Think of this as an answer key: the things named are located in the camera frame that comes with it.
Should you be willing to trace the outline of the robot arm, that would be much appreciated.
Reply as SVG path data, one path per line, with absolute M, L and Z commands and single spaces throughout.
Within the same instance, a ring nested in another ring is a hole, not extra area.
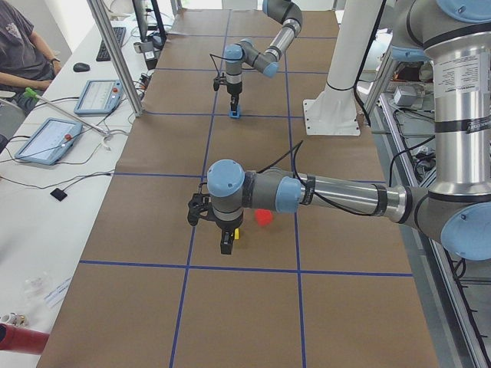
M 429 188 L 365 184 L 280 169 L 245 171 L 222 159 L 210 166 L 207 193 L 189 202 L 188 221 L 215 222 L 230 254 L 246 208 L 293 213 L 327 206 L 384 216 L 462 258 L 490 257 L 490 3 L 398 1 L 394 51 L 433 63 L 437 177 Z
M 247 64 L 251 69 L 266 77 L 274 77 L 278 72 L 279 62 L 288 47 L 302 30 L 302 11 L 292 1 L 264 1 L 262 11 L 281 25 L 281 29 L 264 50 L 258 50 L 252 40 L 244 38 L 225 47 L 222 59 L 225 71 L 213 80 L 213 89 L 226 86 L 230 95 L 229 116 L 240 118 L 239 97 L 242 93 L 242 66 Z

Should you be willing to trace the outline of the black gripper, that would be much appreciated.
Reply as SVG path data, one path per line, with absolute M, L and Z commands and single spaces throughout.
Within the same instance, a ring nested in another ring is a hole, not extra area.
M 226 83 L 227 92 L 230 96 L 230 113 L 239 112 L 239 95 L 242 93 L 242 82 L 238 83 Z
M 222 255 L 232 254 L 233 242 L 235 240 L 235 230 L 241 226 L 243 214 L 232 220 L 217 219 L 216 224 L 222 230 L 220 240 L 220 253 Z

